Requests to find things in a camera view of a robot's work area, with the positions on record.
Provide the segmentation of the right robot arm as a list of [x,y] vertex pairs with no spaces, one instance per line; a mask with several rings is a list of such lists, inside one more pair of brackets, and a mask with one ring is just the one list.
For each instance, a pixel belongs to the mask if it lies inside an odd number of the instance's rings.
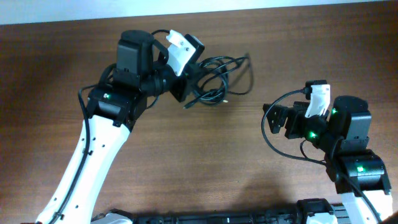
[[382,223],[392,215],[391,183],[383,160],[368,149],[372,120],[368,103],[355,96],[309,96],[293,107],[279,100],[263,106],[261,125],[271,133],[285,128],[287,139],[303,138],[324,152],[324,160],[300,160],[325,166],[349,219]]

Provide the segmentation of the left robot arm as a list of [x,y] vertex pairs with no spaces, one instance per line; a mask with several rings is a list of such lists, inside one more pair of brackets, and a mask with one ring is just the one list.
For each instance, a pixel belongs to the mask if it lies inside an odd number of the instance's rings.
[[168,91],[178,101],[186,98],[205,46],[175,30],[167,31],[166,39],[169,47],[143,30],[121,34],[116,63],[88,86],[88,100],[79,101],[84,117],[79,142],[36,223],[90,223],[111,164],[147,109],[147,99]]

